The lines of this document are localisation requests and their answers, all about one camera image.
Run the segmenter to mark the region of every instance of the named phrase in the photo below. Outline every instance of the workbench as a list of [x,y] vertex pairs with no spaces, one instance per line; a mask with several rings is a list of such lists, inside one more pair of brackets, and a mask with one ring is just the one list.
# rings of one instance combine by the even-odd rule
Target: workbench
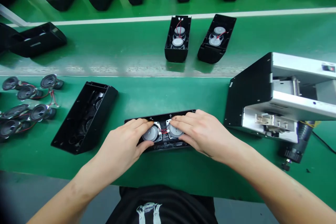
[[[0,56],[0,83],[16,75],[39,86],[42,77],[51,73],[65,82],[62,90],[55,91],[61,107],[54,120],[39,122],[25,134],[1,144],[0,170],[71,179],[95,155],[108,132],[128,118],[199,108],[223,122],[230,78],[270,51],[336,62],[336,44],[331,39],[336,30],[336,0],[191,0],[185,4],[145,0],[135,7],[127,0],[114,0],[109,10],[101,13],[88,5],[88,0],[76,1],[64,13],[53,10],[44,0],[17,0],[12,6],[25,21],[54,22],[67,36],[68,45],[32,59],[12,53]],[[299,9],[308,9],[310,14],[300,15]],[[215,65],[198,61],[197,51],[212,18],[197,15],[230,12],[238,12],[232,16],[239,17],[227,52]],[[164,56],[170,23],[165,16],[178,14],[195,16],[183,64],[169,63]],[[104,22],[115,18],[120,18],[119,22]],[[98,146],[72,155],[50,143],[86,81],[111,85],[119,95]],[[49,102],[50,97],[41,100]],[[1,91],[1,111],[21,103],[16,91]],[[23,103],[33,106],[39,102]],[[335,127],[335,122],[322,122],[315,129],[334,149]],[[277,155],[279,142],[230,131],[280,166],[283,159]],[[336,155],[312,135],[301,164],[292,164],[288,174],[336,209],[332,193],[335,164]],[[145,153],[114,184],[165,184],[191,194],[261,202],[240,175],[192,148]]]

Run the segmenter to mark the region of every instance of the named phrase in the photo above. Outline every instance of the metal machine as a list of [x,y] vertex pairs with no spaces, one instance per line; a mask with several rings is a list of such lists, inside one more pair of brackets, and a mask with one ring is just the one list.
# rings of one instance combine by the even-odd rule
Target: metal machine
[[300,121],[336,120],[336,64],[270,52],[231,79],[224,126],[298,143]]

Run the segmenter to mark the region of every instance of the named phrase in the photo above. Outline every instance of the person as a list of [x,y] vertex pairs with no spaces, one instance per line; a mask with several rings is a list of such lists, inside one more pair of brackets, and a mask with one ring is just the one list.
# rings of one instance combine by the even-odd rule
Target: person
[[[228,165],[260,194],[281,224],[336,223],[336,213],[312,192],[237,139],[212,115],[197,110],[170,122],[198,152]],[[130,168],[150,146],[140,137],[152,121],[133,119],[110,131],[97,154],[28,222],[78,223],[90,201]],[[217,223],[209,198],[165,186],[128,188],[107,223]]]

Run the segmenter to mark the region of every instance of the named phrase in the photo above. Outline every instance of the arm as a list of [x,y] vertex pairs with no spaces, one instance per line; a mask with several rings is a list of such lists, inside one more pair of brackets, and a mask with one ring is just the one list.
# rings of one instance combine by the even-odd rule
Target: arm
[[145,119],[133,119],[110,131],[97,154],[28,223],[79,223],[91,200],[154,144],[144,141],[137,146],[140,137],[152,125],[153,122]]
[[197,110],[176,116],[170,123],[185,133],[181,140],[246,178],[281,224],[336,223],[336,213],[330,207],[230,134],[214,116]]

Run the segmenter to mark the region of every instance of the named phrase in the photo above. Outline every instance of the black t-shirt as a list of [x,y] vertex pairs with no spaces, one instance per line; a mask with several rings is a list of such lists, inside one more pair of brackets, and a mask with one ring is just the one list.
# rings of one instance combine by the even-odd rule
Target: black t-shirt
[[157,185],[120,188],[121,200],[107,224],[217,224],[214,199]]

